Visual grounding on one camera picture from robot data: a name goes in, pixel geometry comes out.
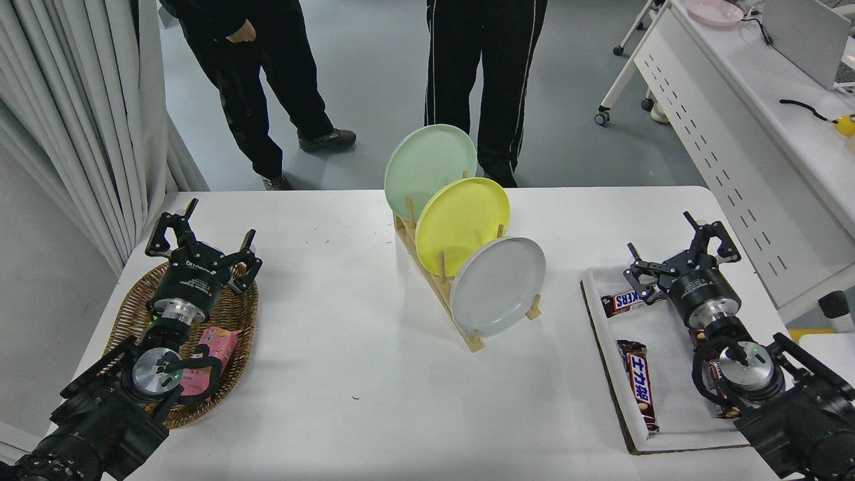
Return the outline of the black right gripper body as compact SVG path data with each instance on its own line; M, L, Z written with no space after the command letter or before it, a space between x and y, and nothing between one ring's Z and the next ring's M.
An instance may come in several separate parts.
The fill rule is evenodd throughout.
M719 257L675 255L665 260L674 270L661 277L665 297L680 315L733 315L735 290L718 268Z

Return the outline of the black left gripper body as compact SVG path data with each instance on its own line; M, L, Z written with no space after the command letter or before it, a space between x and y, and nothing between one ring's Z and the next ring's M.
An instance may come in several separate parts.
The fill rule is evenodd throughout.
M174 249L155 291L155 311L164 313L168 305L184 303L194 305L201 315L211 314L223 286L231 278L223 256L220 250L204 243L194 252L187 246Z

